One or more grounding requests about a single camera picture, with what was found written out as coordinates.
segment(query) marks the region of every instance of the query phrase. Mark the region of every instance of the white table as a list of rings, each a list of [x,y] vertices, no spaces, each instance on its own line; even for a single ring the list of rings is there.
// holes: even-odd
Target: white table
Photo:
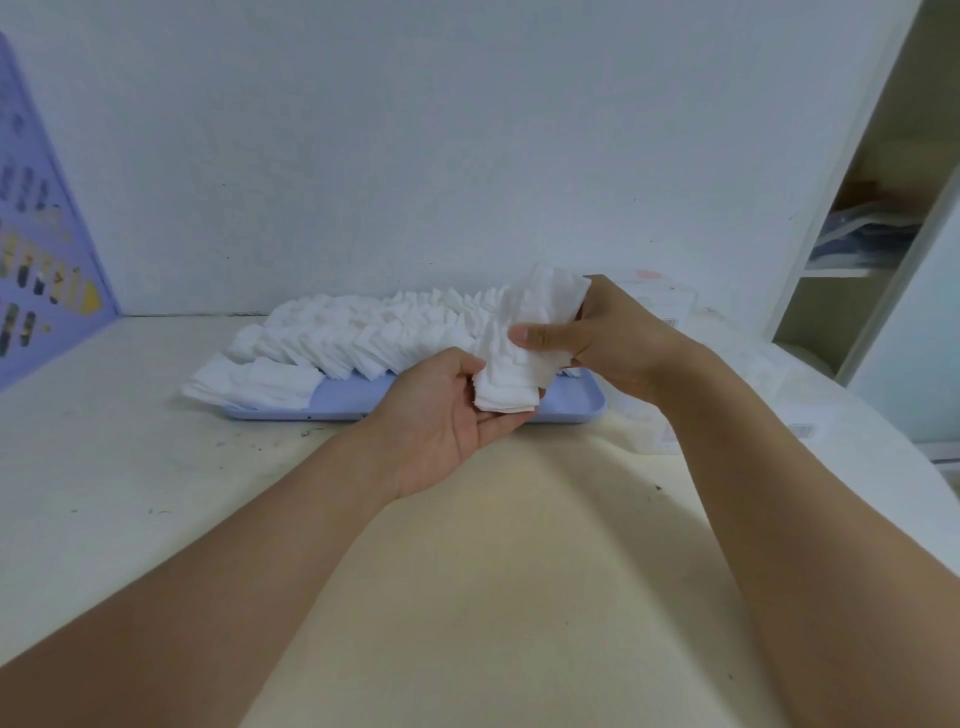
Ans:
[[[125,319],[0,394],[0,662],[338,429],[175,399],[249,322]],[[839,408],[822,460],[960,571],[933,467],[812,370],[791,386]],[[783,725],[683,459],[631,455],[624,426],[529,425],[391,506],[245,725]]]

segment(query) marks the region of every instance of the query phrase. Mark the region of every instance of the stack of folded towels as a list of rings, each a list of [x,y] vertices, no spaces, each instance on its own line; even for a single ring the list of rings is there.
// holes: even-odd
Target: stack of folded towels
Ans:
[[[565,323],[580,308],[589,280],[537,265],[523,279],[473,296],[456,291],[397,293],[389,299],[323,294],[278,306],[263,325],[243,328],[184,385],[211,404],[303,409],[328,376],[354,371],[367,379],[399,374],[448,347],[475,353],[487,368],[474,378],[476,406],[522,412],[540,401],[570,363],[562,353],[536,353],[507,339],[515,323]]]

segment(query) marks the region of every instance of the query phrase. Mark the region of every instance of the light blue tray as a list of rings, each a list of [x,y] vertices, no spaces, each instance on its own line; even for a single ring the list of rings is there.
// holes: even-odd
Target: light blue tray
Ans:
[[[370,381],[354,372],[346,379],[324,379],[306,409],[224,407],[224,413],[237,420],[360,420],[377,406],[394,379],[396,376],[386,375]],[[606,406],[607,398],[590,372],[583,371],[580,376],[557,375],[530,422],[585,423],[603,413]]]

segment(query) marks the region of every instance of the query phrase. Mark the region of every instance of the forearm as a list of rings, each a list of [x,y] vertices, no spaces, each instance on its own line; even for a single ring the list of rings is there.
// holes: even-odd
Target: forearm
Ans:
[[[956,577],[712,353],[655,391],[800,724],[960,724]]]
[[[0,669],[10,725],[234,726],[389,501],[363,425]]]

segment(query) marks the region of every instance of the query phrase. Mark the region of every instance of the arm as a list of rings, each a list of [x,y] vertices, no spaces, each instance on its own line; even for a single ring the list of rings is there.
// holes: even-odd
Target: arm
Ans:
[[[533,413],[477,413],[447,350],[361,423],[130,586],[0,668],[5,725],[235,726],[327,578],[396,497]]]
[[[573,353],[670,421],[798,725],[960,725],[960,579],[717,356],[603,278],[580,321],[511,335]]]

